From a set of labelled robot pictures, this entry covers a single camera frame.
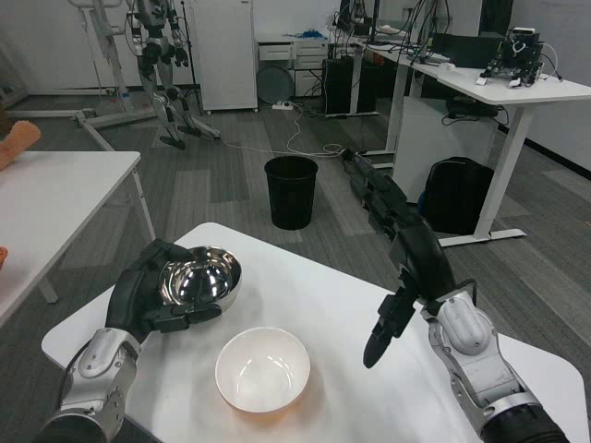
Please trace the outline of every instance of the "table leg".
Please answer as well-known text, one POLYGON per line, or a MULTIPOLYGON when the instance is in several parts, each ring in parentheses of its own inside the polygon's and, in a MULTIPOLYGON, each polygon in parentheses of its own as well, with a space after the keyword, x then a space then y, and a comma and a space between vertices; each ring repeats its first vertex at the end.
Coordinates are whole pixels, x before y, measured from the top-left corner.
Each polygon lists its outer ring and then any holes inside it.
POLYGON ((487 198, 480 211, 480 218, 478 219, 478 225, 474 234, 442 239, 440 240, 442 246, 466 245, 525 235, 520 229, 508 229, 492 233, 490 228, 501 206, 502 198, 505 195, 507 185, 513 174, 513 169, 529 132, 533 116, 533 106, 519 106, 517 108, 511 124, 511 130, 502 147, 501 156, 495 168, 495 174, 492 177, 487 198))
POLYGON ((408 79, 408 66, 398 65, 396 69, 396 82, 394 83, 394 94, 392 95, 392 108, 390 109, 390 120, 388 122, 388 138, 386 139, 385 150, 373 150, 366 152, 365 156, 392 154, 396 152, 400 126, 403 121, 404 91, 408 79))
POLYGON ((349 113, 357 114, 357 104, 359 102, 359 86, 361 83, 361 65, 363 62, 363 48, 355 46, 355 59, 353 63, 353 79, 351 80, 351 107, 349 113))
POLYGON ((411 72, 412 81, 410 82, 410 91, 408 92, 409 97, 414 97, 416 99, 421 98, 421 94, 423 93, 423 85, 421 85, 415 77, 416 71, 413 69, 411 72))
POLYGON ((154 227, 151 224, 150 213, 148 212, 148 205, 144 198, 144 191, 141 188, 141 182, 139 181, 139 174, 136 168, 133 169, 131 174, 127 176, 127 192, 131 196, 133 201, 133 207, 138 215, 139 223, 142 225, 142 230, 148 242, 156 239, 156 233, 154 227))
POLYGON ((38 287, 47 303, 53 304, 57 302, 57 294, 47 277, 43 277, 41 281, 39 281, 38 287))

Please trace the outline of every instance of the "stainless steel bowl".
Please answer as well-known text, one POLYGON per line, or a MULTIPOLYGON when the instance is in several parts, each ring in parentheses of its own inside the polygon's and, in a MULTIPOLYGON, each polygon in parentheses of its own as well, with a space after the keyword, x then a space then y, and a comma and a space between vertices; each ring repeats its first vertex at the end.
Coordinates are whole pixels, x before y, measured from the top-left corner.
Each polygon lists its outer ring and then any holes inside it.
POLYGON ((230 252, 215 246, 189 249, 195 258, 167 263, 160 274, 165 305, 217 304, 225 311, 240 289, 242 268, 230 252))

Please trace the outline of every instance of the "ceramic bowl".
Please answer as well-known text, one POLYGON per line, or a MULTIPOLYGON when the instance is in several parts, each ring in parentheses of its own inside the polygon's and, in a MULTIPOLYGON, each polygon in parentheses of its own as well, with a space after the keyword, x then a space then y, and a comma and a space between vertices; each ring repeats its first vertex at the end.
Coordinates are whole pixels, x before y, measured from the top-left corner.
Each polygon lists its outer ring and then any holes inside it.
POLYGON ((231 339, 215 365, 215 381, 225 400, 246 413, 279 412, 308 383, 308 351, 289 332, 254 328, 231 339))

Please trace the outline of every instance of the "white desk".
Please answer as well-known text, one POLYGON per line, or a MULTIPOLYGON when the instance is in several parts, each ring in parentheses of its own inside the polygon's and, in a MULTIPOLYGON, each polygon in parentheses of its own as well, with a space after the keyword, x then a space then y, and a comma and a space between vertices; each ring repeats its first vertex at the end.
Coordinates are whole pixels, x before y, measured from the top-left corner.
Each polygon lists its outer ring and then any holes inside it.
POLYGON ((0 172, 0 326, 39 285, 57 301, 47 271, 127 179, 147 239, 154 239, 137 152, 23 152, 0 172))
MULTIPOLYGON (((220 318, 168 335, 155 332, 142 344, 126 414, 162 443, 196 438, 202 443, 479 442, 419 314, 376 367, 363 366, 385 289, 214 223, 202 224, 177 243, 232 251, 242 265, 243 282, 234 305, 220 318), (312 366, 300 401, 266 421, 230 408, 214 379, 223 346, 257 326, 294 333, 307 347, 312 366)), ((45 336, 42 349, 49 358, 65 367, 104 326, 111 291, 45 336)), ((500 340, 504 356, 570 441, 588 443, 585 392, 576 369, 519 341, 500 340)))
MULTIPOLYGON (((388 46, 386 47, 386 51, 383 51, 375 47, 366 46, 360 40, 356 40, 356 44, 360 48, 366 48, 368 51, 380 54, 384 58, 393 60, 394 62, 399 58, 398 51, 388 53, 388 46)), ((396 151, 396 143, 400 134, 403 115, 404 90, 410 68, 411 61, 406 55, 401 55, 392 96, 386 150, 380 151, 380 153, 394 153, 396 151)), ((475 232, 471 235, 442 239, 440 240, 441 245, 465 245, 525 235, 519 229, 492 232, 491 227, 497 216, 502 198, 505 195, 507 185, 513 174, 513 169, 529 132, 536 106, 549 102, 591 100, 591 88, 566 80, 560 82, 556 78, 549 78, 548 80, 540 79, 531 88, 509 88, 509 80, 506 78, 490 78, 486 86, 478 86, 476 80, 482 72, 481 69, 456 68, 448 70, 443 66, 421 65, 419 63, 413 64, 412 69, 436 78, 439 83, 458 90, 481 102, 494 105, 513 105, 516 108, 513 121, 510 124, 509 135, 502 147, 501 156, 495 168, 495 174, 490 183, 490 188, 488 189, 487 197, 480 212, 480 218, 475 232)), ((421 91, 416 86, 416 82, 413 81, 411 84, 410 95, 420 97, 421 91)))

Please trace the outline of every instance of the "wastebasket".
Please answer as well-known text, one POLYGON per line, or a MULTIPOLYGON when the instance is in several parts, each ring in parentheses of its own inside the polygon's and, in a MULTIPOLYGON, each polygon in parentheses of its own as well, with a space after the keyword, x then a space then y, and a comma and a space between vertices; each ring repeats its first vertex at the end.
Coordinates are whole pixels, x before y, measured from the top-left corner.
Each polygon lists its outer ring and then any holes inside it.
POLYGON ((311 159, 292 155, 265 164, 275 226, 293 231, 309 225, 317 171, 318 165, 311 159))

